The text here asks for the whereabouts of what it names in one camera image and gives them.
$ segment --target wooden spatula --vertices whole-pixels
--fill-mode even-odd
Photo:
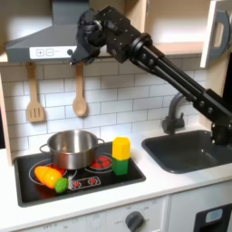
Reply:
[[[26,117],[30,122],[43,121],[44,120],[44,108],[38,101],[37,97],[37,88],[36,88],[36,79],[35,79],[35,71],[36,65],[35,63],[27,63],[26,65],[29,79],[29,89],[31,95],[31,101],[26,109]]]

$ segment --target cabinet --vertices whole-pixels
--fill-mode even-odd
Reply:
[[[196,188],[190,191],[174,194],[171,197],[169,225],[167,231],[194,231],[197,213],[231,204],[231,192],[232,181],[228,181],[213,186]],[[232,231],[231,220],[229,222],[227,231]]]

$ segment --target toy vegetable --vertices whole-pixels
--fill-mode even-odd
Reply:
[[[68,188],[68,179],[63,178],[60,171],[45,166],[39,166],[34,170],[35,176],[49,189],[55,189],[57,193],[63,193]]]

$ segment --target wooden shelf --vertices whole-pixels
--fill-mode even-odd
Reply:
[[[155,43],[154,45],[165,54],[202,53],[203,42],[189,43]]]

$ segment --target stove top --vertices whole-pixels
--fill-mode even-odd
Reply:
[[[116,176],[111,168],[111,149],[111,142],[101,145],[95,151],[94,163],[85,169],[77,170],[60,169],[54,166],[50,154],[40,153],[15,159],[14,167],[19,206],[34,206],[145,180],[144,175],[132,159],[129,160],[128,174]],[[57,194],[54,189],[44,186],[34,175],[34,169],[37,166],[58,169],[69,180],[68,189],[63,194]]]

